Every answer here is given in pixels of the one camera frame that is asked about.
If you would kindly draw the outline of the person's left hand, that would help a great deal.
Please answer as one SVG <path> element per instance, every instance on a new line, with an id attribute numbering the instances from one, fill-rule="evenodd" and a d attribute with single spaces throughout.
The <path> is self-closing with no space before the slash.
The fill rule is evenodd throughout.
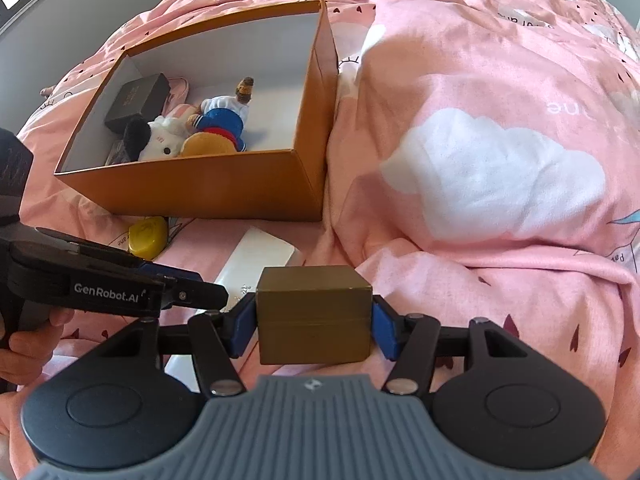
<path id="1" fill-rule="evenodd" d="M 1 350 L 1 378 L 17 386 L 29 385 L 37 379 L 73 317 L 70 309 L 54 308 L 47 322 L 36 330 L 14 333 L 9 338 L 9 348 Z"/>

